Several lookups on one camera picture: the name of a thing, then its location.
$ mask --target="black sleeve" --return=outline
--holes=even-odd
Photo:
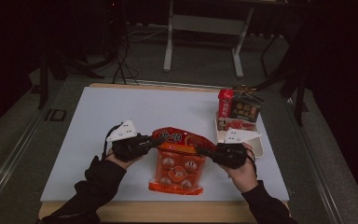
[[[263,181],[258,186],[242,194],[257,223],[260,224],[291,224],[297,223],[290,217],[287,207],[278,199],[267,193]]]
[[[40,223],[100,223],[97,209],[115,197],[126,172],[112,161],[98,161],[95,157],[85,172],[86,180],[75,184],[76,195]]]

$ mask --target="orange snack bag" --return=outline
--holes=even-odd
[[[206,157],[196,153],[195,147],[214,149],[215,145],[205,137],[175,128],[162,128],[153,137],[164,136],[165,142],[158,146],[155,179],[149,189],[158,192],[201,195],[199,186]]]

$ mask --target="hand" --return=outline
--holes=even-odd
[[[118,158],[115,157],[115,154],[113,153],[113,150],[112,148],[109,149],[109,152],[108,152],[108,157],[106,157],[106,160],[107,161],[112,161],[114,162],[115,164],[121,166],[123,169],[127,170],[133,163],[135,163],[136,161],[140,160],[142,157],[138,157],[132,161],[121,161],[119,160]]]
[[[248,144],[243,143],[243,145],[252,150],[252,147]],[[252,152],[247,151],[247,153],[249,156],[253,156]],[[258,185],[255,175],[255,168],[253,167],[252,162],[249,161],[249,159],[246,160],[246,163],[243,166],[235,170],[223,165],[219,166],[222,167],[222,169],[228,173],[229,177],[232,178],[232,182],[234,183],[235,187],[241,193],[254,189]]]

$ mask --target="person's left hand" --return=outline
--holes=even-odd
[[[127,170],[133,163],[135,163],[136,161],[140,160],[142,157],[138,157],[132,161],[121,161],[119,160],[118,158],[115,157],[115,154],[113,153],[113,150],[112,148],[109,149],[109,152],[108,152],[108,157],[106,157],[106,160],[107,161],[112,161],[114,162],[115,164],[121,166],[123,169]]]

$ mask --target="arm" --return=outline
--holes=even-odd
[[[297,223],[290,217],[289,210],[278,199],[272,198],[264,188],[263,181],[257,181],[253,161],[238,169],[230,169],[220,165],[232,178],[235,187],[249,204],[249,208],[258,223]]]
[[[85,172],[86,180],[75,184],[76,195],[53,214],[44,217],[40,224],[100,223],[97,209],[115,197],[127,168],[140,159],[124,162],[111,154],[104,161],[98,161],[95,157]]]

